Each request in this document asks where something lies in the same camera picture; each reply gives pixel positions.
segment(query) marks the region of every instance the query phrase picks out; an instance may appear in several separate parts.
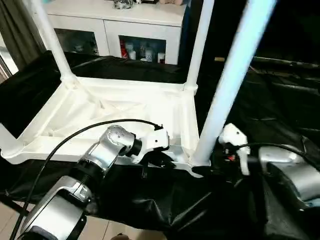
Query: white tube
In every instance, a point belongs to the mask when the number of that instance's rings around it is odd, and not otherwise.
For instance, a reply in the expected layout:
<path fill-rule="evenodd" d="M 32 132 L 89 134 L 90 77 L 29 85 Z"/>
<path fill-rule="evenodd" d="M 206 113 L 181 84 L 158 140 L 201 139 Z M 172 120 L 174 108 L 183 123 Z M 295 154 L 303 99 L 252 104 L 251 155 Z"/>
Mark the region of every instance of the white tube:
<path fill-rule="evenodd" d="M 39 19 L 39 21 L 36 21 L 36 25 L 39 29 L 41 29 L 45 41 L 51 48 L 53 57 L 61 73 L 61 81 L 68 87 L 73 88 L 74 85 L 78 82 L 77 77 L 71 72 L 64 51 L 62 50 L 59 43 L 57 34 L 52 27 L 48 15 L 44 9 L 42 0 L 32 0 L 32 3 Z"/>
<path fill-rule="evenodd" d="M 186 90 L 197 90 L 198 88 L 197 79 L 199 68 L 202 60 L 202 54 L 205 48 L 211 15 L 214 9 L 214 3 L 215 0 L 204 0 L 202 4 L 201 16 L 193 46 L 188 77 L 186 79 L 186 83 L 184 84 L 184 89 Z"/>
<path fill-rule="evenodd" d="M 24 144 L 17 140 L 6 128 L 0 123 L 0 149 L 3 158 L 11 158 L 18 155 Z"/>
<path fill-rule="evenodd" d="M 194 166 L 210 166 L 210 155 L 222 132 L 250 62 L 256 52 L 277 0 L 248 0 L 204 123 Z"/>

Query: black cable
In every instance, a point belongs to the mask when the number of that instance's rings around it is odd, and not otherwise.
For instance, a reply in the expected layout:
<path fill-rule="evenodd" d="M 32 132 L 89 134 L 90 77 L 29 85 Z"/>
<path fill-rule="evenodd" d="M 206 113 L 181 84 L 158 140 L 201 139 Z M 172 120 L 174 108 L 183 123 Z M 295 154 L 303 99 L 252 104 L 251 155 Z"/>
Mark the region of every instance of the black cable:
<path fill-rule="evenodd" d="M 59 148 L 61 148 L 61 146 L 63 144 L 65 144 L 67 141 L 69 141 L 70 139 L 72 139 L 73 137 L 89 130 L 89 129 L 92 129 L 94 127 L 98 127 L 98 126 L 101 126 L 101 125 L 106 125 L 106 124 L 114 124 L 114 123 L 122 123 L 122 122 L 138 122 L 138 123 L 144 123 L 144 124 L 149 124 L 149 125 L 152 125 L 154 126 L 155 130 L 158 130 L 158 129 L 161 129 L 162 126 L 159 126 L 158 124 L 155 124 L 153 122 L 150 122 L 150 121 L 145 121 L 145 120 L 140 120 L 140 119 L 117 119 L 117 120 L 110 120 L 110 121 L 102 121 L 102 122 L 98 122 L 98 123 L 95 123 L 95 124 L 92 124 L 92 125 L 89 125 L 89 126 L 86 126 L 85 128 L 82 128 L 78 131 L 76 131 L 75 133 L 71 134 L 70 136 L 66 137 L 63 141 L 61 141 L 53 150 L 52 152 L 50 152 L 50 154 L 48 155 L 48 157 L 45 159 L 44 161 L 44 164 L 42 165 L 42 168 L 41 170 L 39 171 L 38 175 L 36 176 L 34 182 L 33 182 L 33 185 L 31 187 L 31 190 L 29 191 L 28 193 L 28 196 L 24 202 L 24 205 L 23 205 L 23 209 L 19 215 L 19 218 L 18 220 L 16 221 L 15 225 L 14 225 L 14 228 L 13 228 L 13 231 L 11 233 L 11 236 L 10 236 L 10 240 L 15 240 L 16 238 L 16 235 L 18 233 L 18 230 L 19 230 L 19 227 L 21 225 L 21 222 L 25 216 L 25 213 L 27 211 L 27 207 L 29 205 L 29 202 L 30 202 L 30 199 L 31 199 L 31 196 L 35 190 L 35 187 L 39 181 L 39 178 L 41 176 L 41 173 L 43 172 L 43 170 L 45 169 L 45 167 L 47 166 L 48 162 L 50 161 L 50 159 L 52 158 L 52 156 L 57 152 L 57 150 Z"/>

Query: wooden floor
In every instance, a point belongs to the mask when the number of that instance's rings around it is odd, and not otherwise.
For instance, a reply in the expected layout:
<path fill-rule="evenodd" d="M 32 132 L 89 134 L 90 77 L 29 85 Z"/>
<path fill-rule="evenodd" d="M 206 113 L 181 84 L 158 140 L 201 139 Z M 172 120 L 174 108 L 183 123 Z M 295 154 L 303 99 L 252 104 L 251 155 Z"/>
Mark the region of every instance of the wooden floor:
<path fill-rule="evenodd" d="M 8 240 L 14 229 L 19 214 L 0 203 L 0 240 Z M 131 240 L 166 240 L 159 231 L 141 230 L 115 221 L 109 221 L 92 216 L 87 217 L 87 223 L 82 231 L 80 240 L 110 240 L 118 234 L 129 236 Z"/>

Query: cabinet top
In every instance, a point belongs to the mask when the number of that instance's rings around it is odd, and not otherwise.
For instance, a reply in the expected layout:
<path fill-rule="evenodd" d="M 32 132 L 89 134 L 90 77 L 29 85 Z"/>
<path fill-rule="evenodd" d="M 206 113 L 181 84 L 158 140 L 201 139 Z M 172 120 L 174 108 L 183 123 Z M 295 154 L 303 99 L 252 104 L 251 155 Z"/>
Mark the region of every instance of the cabinet top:
<path fill-rule="evenodd" d="M 181 27 L 186 5 L 135 4 L 130 9 L 115 9 L 112 0 L 53 0 L 45 4 L 49 15 L 103 19 L 131 23 Z"/>

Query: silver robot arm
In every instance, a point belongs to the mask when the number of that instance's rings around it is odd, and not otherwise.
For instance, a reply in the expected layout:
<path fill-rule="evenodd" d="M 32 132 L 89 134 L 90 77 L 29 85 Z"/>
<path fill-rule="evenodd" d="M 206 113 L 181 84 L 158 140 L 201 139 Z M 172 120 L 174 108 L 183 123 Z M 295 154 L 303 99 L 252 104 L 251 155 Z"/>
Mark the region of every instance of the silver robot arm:
<path fill-rule="evenodd" d="M 164 129 L 137 139 L 121 126 L 109 126 L 70 174 L 61 177 L 29 213 L 19 239 L 77 239 L 86 224 L 85 208 L 117 157 L 126 155 L 139 163 L 146 153 L 168 146 Z"/>

